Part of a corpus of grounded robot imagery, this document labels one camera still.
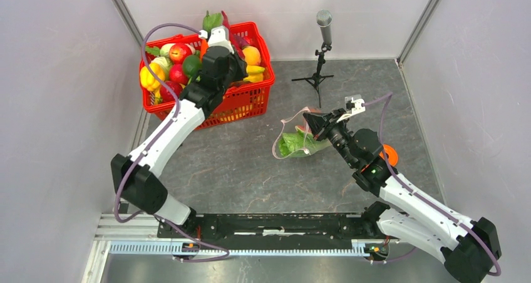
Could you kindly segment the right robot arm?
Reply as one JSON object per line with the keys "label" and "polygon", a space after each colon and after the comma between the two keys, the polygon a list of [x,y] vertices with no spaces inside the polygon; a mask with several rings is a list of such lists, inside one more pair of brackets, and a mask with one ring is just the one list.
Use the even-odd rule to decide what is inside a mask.
{"label": "right robot arm", "polygon": [[458,282],[481,282],[500,276],[501,256],[496,226],[485,217],[473,220],[443,205],[397,173],[389,164],[378,134],[348,130],[343,109],[328,114],[305,112],[317,141],[327,140],[354,170],[353,178],[380,200],[375,213],[362,220],[370,238],[396,237],[439,260]]}

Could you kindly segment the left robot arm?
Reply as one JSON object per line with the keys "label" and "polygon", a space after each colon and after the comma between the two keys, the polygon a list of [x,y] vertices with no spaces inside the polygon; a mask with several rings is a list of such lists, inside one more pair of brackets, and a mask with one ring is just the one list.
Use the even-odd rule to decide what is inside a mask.
{"label": "left robot arm", "polygon": [[159,176],[186,137],[221,104],[229,85],[243,79],[244,70],[244,60],[230,44],[208,47],[200,81],[184,89],[170,114],[139,147],[127,156],[117,154],[112,158],[116,203],[124,199],[141,211],[173,223],[172,228],[181,237],[195,233],[194,210],[171,196]]}

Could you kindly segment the toy napa cabbage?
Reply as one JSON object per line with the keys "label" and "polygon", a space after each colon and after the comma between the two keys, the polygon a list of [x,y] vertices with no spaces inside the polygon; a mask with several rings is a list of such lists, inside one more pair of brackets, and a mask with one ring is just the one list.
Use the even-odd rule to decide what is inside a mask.
{"label": "toy napa cabbage", "polygon": [[279,158],[302,158],[320,152],[330,145],[328,141],[315,140],[312,134],[301,136],[298,133],[281,133],[275,147]]}

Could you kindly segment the clear zip top bag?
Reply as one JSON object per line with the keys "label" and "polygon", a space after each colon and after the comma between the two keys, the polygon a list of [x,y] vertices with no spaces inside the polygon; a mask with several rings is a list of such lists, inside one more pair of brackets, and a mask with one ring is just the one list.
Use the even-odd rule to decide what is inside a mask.
{"label": "clear zip top bag", "polygon": [[305,113],[320,113],[320,109],[304,107],[295,115],[280,121],[282,128],[272,146],[272,154],[278,160],[309,157],[331,146],[330,142],[316,141]]}

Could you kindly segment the toy watermelon slice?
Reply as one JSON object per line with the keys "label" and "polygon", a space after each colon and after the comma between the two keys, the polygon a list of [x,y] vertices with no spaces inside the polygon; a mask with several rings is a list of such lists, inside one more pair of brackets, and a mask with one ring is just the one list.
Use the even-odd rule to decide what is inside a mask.
{"label": "toy watermelon slice", "polygon": [[306,128],[305,126],[301,126],[301,125],[296,125],[295,126],[295,129],[296,129],[296,132],[301,135],[301,136],[307,136],[307,135],[310,135],[311,134],[311,131],[309,131],[308,128]]}

